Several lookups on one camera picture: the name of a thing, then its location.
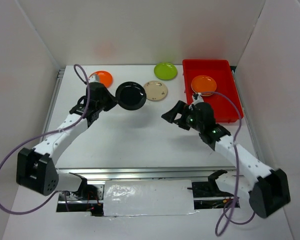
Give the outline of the orange plate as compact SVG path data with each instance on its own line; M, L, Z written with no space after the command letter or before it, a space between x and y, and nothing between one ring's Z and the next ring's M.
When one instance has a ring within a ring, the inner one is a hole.
M217 83L210 76L198 75L192 79L191 88L196 93L214 92L217 89Z
M103 84L106 88L110 88L113 83L112 75L104 70L95 71L92 74L98 74L100 78L100 83Z

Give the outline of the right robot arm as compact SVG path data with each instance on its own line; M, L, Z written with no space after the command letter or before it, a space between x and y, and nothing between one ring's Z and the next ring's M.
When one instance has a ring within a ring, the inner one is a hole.
M290 203L287 174L280 168L272 169L262 163L236 143L234 136L216 123L214 111L209 103L188 105L180 100L161 117L184 130L198 131L205 144L238 170L239 177L226 170L218 170L211 174L207 184L211 195L219 196L225 192L248 200L252 210L263 219Z

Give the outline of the black plate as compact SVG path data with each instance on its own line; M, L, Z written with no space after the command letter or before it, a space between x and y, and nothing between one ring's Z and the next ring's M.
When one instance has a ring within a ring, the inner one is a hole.
M133 81L120 84L116 89L115 97L118 105L128 111L135 111L142 108L147 100L145 89Z

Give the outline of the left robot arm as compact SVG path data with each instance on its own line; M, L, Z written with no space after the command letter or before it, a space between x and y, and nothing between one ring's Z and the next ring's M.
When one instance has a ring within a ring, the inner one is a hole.
M117 105L116 98L101 83L92 82L69 115L44 141L17 155L16 182L27 189L48 196L54 191L68 191L78 200L87 197L87 180L76 173L62 173L56 164L72 142L84 133L102 111Z

